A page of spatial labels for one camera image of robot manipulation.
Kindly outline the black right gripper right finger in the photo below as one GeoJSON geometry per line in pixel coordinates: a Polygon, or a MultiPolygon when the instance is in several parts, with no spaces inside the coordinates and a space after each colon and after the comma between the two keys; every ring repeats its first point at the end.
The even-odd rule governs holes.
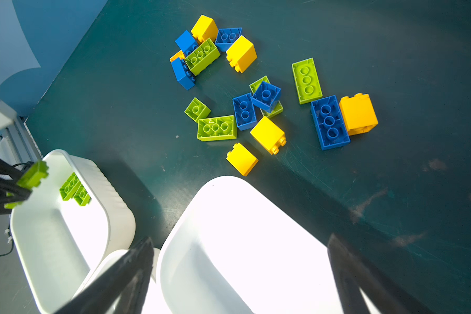
{"type": "Polygon", "coordinates": [[[380,313],[432,312],[337,234],[330,235],[327,251],[344,313],[369,313],[363,294],[380,313]]]}

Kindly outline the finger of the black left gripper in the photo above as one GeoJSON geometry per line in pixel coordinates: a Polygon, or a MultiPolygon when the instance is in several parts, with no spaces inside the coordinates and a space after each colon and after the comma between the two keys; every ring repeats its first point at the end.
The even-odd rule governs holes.
{"type": "Polygon", "coordinates": [[[0,178],[0,214],[3,214],[6,204],[26,201],[30,195],[30,190],[18,186],[13,180],[0,178]]]}
{"type": "Polygon", "coordinates": [[[8,175],[11,179],[16,181],[22,176],[22,172],[20,170],[4,162],[2,159],[0,159],[0,173],[8,175]]]}

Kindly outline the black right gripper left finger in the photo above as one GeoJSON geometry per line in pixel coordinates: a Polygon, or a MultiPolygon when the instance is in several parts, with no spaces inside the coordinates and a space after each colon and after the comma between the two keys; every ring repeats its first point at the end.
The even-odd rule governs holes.
{"type": "Polygon", "coordinates": [[[58,313],[141,313],[153,270],[154,247],[149,237],[120,257],[89,287],[58,313]]]}

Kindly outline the blue lego cluster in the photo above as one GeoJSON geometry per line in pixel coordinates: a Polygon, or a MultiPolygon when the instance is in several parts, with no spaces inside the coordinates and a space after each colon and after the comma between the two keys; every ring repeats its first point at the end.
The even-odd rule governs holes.
{"type": "Polygon", "coordinates": [[[189,70],[184,60],[177,58],[171,62],[177,82],[186,90],[195,86],[195,76],[189,70]]]}

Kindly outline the yellow small lego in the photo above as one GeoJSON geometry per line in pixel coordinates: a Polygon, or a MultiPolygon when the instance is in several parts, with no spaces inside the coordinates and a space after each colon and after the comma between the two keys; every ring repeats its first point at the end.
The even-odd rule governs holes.
{"type": "Polygon", "coordinates": [[[175,53],[175,54],[170,58],[170,62],[172,63],[172,62],[175,61],[176,59],[184,60],[185,58],[186,58],[186,56],[184,55],[184,52],[183,52],[183,51],[178,51],[177,53],[175,53]]]}

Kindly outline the green long lego cluster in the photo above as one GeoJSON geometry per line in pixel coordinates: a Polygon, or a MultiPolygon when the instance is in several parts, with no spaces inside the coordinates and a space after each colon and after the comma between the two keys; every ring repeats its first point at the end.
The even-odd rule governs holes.
{"type": "Polygon", "coordinates": [[[214,42],[211,38],[208,38],[198,48],[191,52],[184,61],[190,72],[194,76],[197,76],[207,66],[211,65],[217,58],[219,58],[220,55],[221,53],[218,51],[214,42]]]}

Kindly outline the white bin left front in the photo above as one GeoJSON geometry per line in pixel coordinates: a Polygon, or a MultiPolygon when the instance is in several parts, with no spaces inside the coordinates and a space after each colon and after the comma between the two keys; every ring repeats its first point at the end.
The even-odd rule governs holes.
{"type": "Polygon", "coordinates": [[[130,247],[136,220],[93,161],[61,149],[43,160],[48,177],[13,209],[10,227],[39,311],[55,313],[108,254],[130,247]],[[61,199],[59,189],[72,173],[91,197],[85,206],[61,199]]]}

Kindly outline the white bin right rear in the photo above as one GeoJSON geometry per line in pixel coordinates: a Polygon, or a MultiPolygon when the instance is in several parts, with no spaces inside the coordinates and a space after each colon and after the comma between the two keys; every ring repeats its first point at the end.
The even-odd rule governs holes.
{"type": "Polygon", "coordinates": [[[245,180],[210,180],[167,237],[172,313],[341,313],[327,248],[245,180]]]}

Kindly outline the blue long lego brick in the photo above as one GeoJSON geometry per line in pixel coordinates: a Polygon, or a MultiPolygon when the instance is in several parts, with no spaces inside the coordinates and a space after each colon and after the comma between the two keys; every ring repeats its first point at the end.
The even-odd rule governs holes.
{"type": "Polygon", "coordinates": [[[311,114],[322,150],[343,147],[351,142],[336,96],[312,101],[311,114]]]}

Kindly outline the yellow square lego brick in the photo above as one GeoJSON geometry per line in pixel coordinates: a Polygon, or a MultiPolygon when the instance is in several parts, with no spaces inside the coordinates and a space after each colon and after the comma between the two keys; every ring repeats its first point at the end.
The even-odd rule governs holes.
{"type": "Polygon", "coordinates": [[[344,96],[339,106],[349,136],[368,133],[378,125],[378,119],[368,94],[344,96]]]}

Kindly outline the green long lego centre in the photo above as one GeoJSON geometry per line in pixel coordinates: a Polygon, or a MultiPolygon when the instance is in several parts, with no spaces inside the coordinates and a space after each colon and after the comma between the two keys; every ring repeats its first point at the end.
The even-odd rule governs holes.
{"type": "Polygon", "coordinates": [[[237,130],[234,115],[200,119],[197,139],[203,142],[236,139],[237,130]]]}

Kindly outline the green long lego brick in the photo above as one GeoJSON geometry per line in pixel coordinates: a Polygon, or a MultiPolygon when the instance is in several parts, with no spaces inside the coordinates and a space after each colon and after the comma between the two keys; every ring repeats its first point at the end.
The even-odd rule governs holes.
{"type": "Polygon", "coordinates": [[[299,104],[303,105],[323,97],[313,58],[293,63],[292,72],[299,104]]]}

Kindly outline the green small lego centre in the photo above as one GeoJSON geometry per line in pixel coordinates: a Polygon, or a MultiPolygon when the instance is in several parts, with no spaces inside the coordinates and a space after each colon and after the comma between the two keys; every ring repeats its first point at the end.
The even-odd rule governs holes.
{"type": "Polygon", "coordinates": [[[195,123],[198,123],[200,119],[207,118],[210,112],[210,108],[202,103],[198,98],[193,98],[184,111],[184,113],[195,121],[195,123]]]}

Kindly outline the blue small stacked lego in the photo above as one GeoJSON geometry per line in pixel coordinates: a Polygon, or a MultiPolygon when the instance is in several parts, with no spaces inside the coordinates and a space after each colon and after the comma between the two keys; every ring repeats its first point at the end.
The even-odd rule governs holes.
{"type": "Polygon", "coordinates": [[[257,91],[252,95],[251,102],[255,107],[271,112],[280,97],[280,87],[262,82],[257,91]]]}

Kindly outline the green lego under blue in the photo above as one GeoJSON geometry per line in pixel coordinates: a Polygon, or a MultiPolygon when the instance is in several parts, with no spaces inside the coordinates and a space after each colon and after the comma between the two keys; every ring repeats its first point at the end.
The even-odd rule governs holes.
{"type": "MultiPolygon", "coordinates": [[[[253,82],[252,84],[249,85],[252,94],[254,94],[257,91],[258,87],[260,86],[260,84],[262,82],[267,82],[268,84],[270,83],[268,77],[264,76],[264,77],[260,78],[259,80],[255,81],[255,82],[253,82]]],[[[260,112],[262,113],[263,116],[266,116],[270,119],[270,118],[282,113],[283,112],[283,106],[282,106],[281,102],[278,101],[275,104],[275,106],[273,108],[273,111],[268,112],[268,111],[265,111],[263,109],[260,109],[260,112]]]]}

